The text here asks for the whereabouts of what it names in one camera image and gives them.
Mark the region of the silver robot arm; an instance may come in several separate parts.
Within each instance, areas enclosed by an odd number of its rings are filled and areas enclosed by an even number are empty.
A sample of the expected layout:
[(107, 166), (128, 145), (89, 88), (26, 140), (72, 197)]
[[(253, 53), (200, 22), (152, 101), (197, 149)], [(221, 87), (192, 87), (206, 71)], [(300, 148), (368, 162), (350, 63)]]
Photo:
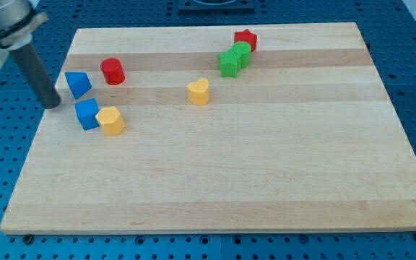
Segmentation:
[(47, 21), (45, 12), (35, 11), (34, 1), (0, 0), (0, 48), (14, 51), (26, 46)]

